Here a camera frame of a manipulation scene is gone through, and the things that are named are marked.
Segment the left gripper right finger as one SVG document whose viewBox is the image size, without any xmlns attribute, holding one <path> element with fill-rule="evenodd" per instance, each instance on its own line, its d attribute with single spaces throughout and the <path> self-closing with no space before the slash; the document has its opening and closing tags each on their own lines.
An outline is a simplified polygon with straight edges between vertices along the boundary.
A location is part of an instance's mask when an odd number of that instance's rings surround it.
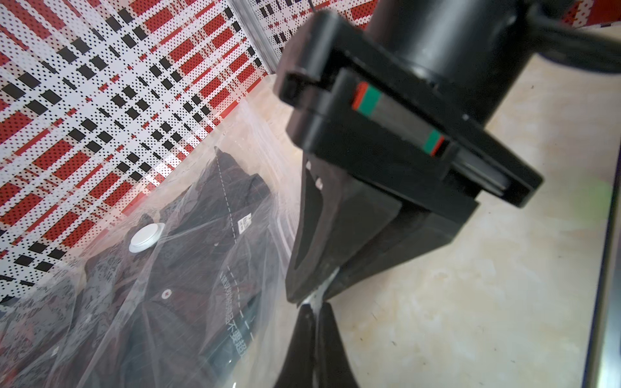
<svg viewBox="0 0 621 388">
<path fill-rule="evenodd" d="M 344 350 L 332 306 L 324 302 L 316 328 L 316 376 L 318 387 L 359 388 Z"/>
</svg>

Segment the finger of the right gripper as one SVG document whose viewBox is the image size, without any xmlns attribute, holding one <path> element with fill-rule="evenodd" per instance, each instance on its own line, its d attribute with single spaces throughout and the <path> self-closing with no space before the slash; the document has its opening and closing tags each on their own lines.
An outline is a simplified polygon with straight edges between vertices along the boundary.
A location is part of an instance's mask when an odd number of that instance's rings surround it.
<svg viewBox="0 0 621 388">
<path fill-rule="evenodd" d="M 336 297 L 376 274 L 451 243 L 459 225 L 419 206 L 405 205 L 339 272 L 323 297 Z"/>
<path fill-rule="evenodd" d="M 286 274 L 299 304 L 396 218 L 402 202 L 313 155 L 302 157 L 299 226 Z"/>
</svg>

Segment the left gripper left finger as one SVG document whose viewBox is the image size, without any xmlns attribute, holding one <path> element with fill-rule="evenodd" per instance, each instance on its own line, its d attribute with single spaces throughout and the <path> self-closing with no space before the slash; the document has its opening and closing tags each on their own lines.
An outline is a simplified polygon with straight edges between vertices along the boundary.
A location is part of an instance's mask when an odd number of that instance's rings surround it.
<svg viewBox="0 0 621 388">
<path fill-rule="evenodd" d="M 315 371 L 315 314 L 301 305 L 283 367 L 274 388 L 312 388 Z"/>
</svg>

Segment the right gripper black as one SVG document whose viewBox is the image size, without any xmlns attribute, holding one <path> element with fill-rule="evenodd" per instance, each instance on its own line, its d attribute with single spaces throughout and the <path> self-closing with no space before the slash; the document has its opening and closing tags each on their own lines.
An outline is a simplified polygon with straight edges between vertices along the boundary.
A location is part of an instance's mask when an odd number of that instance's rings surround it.
<svg viewBox="0 0 621 388">
<path fill-rule="evenodd" d="M 524 1 L 381 1 L 365 30 L 313 14 L 286 45 L 276 95 L 306 154 L 455 223 L 479 192 L 522 208 L 542 176 L 485 125 L 521 72 Z"/>
</svg>

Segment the dark pinstriped shirt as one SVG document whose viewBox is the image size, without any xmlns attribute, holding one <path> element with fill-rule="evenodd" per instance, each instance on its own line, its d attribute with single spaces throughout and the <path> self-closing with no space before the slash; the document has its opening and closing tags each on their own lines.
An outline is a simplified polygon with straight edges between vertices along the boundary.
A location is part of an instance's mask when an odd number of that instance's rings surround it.
<svg viewBox="0 0 621 388">
<path fill-rule="evenodd" d="M 244 356 L 261 301 L 273 195 L 217 150 L 158 217 L 146 250 L 129 241 L 87 261 L 61 387 L 214 387 Z"/>
</svg>

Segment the clear plastic vacuum bag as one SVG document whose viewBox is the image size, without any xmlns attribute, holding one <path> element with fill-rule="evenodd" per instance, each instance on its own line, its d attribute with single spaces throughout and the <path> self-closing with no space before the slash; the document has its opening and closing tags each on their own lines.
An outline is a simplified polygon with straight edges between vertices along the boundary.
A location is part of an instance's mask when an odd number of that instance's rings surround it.
<svg viewBox="0 0 621 388">
<path fill-rule="evenodd" d="M 296 316 L 299 157 L 282 120 L 242 103 L 134 215 L 12 305 L 2 386 L 272 386 Z"/>
</svg>

